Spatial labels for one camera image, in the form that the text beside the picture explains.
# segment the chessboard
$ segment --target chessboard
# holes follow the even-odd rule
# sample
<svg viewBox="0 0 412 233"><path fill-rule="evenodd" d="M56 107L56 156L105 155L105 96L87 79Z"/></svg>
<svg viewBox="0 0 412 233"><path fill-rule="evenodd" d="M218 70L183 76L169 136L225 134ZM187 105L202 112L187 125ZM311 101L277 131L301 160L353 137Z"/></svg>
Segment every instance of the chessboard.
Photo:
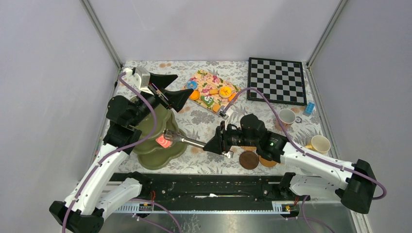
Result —
<svg viewBox="0 0 412 233"><path fill-rule="evenodd" d="M249 58L248 87L254 87L269 102L306 105L305 80L301 62ZM247 91L248 100L264 101L255 91Z"/></svg>

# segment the brown round coaster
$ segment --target brown round coaster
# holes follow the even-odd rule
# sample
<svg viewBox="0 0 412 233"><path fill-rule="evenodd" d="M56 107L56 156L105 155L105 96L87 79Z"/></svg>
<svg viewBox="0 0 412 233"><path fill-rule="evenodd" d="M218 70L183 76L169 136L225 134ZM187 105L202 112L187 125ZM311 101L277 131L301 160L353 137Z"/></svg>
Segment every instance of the brown round coaster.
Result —
<svg viewBox="0 0 412 233"><path fill-rule="evenodd" d="M259 165L259 159L255 153L251 151L245 151L240 154L239 163L243 168L252 170Z"/></svg>
<svg viewBox="0 0 412 233"><path fill-rule="evenodd" d="M242 148L242 149L244 149L244 150L250 150L250 151L256 150L256 147L244 147L244 146L241 146L240 148Z"/></svg>
<svg viewBox="0 0 412 233"><path fill-rule="evenodd" d="M260 156L260 155L259 155L259 161L265 167L273 167L277 164L277 162L266 160L266 159L262 158L262 156Z"/></svg>

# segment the gray wall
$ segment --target gray wall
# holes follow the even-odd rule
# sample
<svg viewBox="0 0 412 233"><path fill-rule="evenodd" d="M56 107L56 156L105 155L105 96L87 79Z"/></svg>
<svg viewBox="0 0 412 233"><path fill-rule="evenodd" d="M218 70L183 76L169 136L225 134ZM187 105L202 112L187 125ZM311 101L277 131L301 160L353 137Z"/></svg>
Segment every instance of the gray wall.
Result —
<svg viewBox="0 0 412 233"><path fill-rule="evenodd" d="M127 60L307 60L339 0L91 0Z"/></svg>
<svg viewBox="0 0 412 233"><path fill-rule="evenodd" d="M410 0L349 1L313 66L341 157L368 161L388 189L368 214L375 233L412 227L411 10Z"/></svg>
<svg viewBox="0 0 412 233"><path fill-rule="evenodd" d="M0 32L0 232L58 232L117 70L78 0L3 0Z"/></svg>

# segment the cup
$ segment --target cup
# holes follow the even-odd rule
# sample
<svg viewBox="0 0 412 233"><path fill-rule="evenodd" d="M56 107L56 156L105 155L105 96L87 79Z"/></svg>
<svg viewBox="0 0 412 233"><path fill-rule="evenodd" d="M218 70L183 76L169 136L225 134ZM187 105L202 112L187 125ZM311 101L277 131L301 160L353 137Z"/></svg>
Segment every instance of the cup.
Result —
<svg viewBox="0 0 412 233"><path fill-rule="evenodd" d="M326 137L322 135L316 135L305 147L309 150L313 150L321 154L326 154L330 150L330 142Z"/></svg>
<svg viewBox="0 0 412 233"><path fill-rule="evenodd" d="M283 126L285 126L285 129L288 129L295 122L296 115L292 110L285 108L279 111L279 118L280 118L280 121L282 121ZM282 131L282 127L280 127L277 119L275 123L275 128Z"/></svg>

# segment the floral tablecloth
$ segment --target floral tablecloth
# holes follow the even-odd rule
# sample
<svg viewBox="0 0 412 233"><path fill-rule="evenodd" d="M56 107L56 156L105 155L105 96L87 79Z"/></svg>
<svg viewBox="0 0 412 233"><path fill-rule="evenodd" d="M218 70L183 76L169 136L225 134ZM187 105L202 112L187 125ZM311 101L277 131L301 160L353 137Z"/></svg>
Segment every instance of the floral tablecloth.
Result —
<svg viewBox="0 0 412 233"><path fill-rule="evenodd" d="M247 86L248 62L126 62L125 67L145 67L149 72L157 74L177 74L179 76L167 89L177 91L189 80L198 70L206 70L222 79L237 85L240 88ZM305 72L305 88L308 101L313 102L312 90L309 86ZM120 84L116 95L123 95L131 98L134 94L125 86ZM292 138L302 144L310 140L311 137L322 134L320 118L316 108L310 116L303 115L304 106L272 103L277 111L283 108L292 109L297 116L296 123L289 128ZM239 124L243 115L253 113L260 120L265 122L266 128L270 131L281 133L274 127L274 115L265 102L246 100L246 95L242 95L233 105L235 111L233 124ZM190 138L207 142L215 133L216 126L221 118L214 115L207 109L188 100L185 107L176 113L176 121ZM137 160L136 154L131 153L129 157L119 166L117 172L145 172L145 173L182 173L182 174L251 174L251 175L283 175L285 172L296 172L305 174L300 168L277 164L275 167L264 167L259 164L253 170L246 170L239 164L239 155L244 151L239 147L232 147L235 153L232 159L211 152L204 152L201 149L188 146L186 152L177 159L159 170L147 170L143 168Z"/></svg>

